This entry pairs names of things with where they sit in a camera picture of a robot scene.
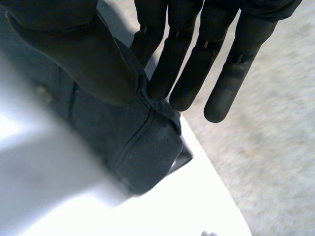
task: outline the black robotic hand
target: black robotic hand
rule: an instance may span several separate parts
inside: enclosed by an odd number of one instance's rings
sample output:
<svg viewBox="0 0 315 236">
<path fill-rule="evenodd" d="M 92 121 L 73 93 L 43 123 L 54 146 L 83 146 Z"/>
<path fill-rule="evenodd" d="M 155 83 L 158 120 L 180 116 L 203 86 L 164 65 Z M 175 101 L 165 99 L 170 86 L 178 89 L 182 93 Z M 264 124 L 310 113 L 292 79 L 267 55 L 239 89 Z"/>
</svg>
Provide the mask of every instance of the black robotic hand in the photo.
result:
<svg viewBox="0 0 315 236">
<path fill-rule="evenodd" d="M 222 47 L 228 27 L 241 9 L 233 45 L 204 109 L 208 121 L 222 121 L 259 48 L 271 36 L 278 20 L 290 17 L 301 1 L 205 0 L 203 4 L 203 0 L 135 0 L 141 27 L 130 48 L 144 67 L 162 41 L 168 7 L 170 32 L 152 75 L 149 95 L 162 100 L 170 93 L 202 8 L 197 43 L 170 95 L 175 110 L 188 109 Z"/>
</svg>

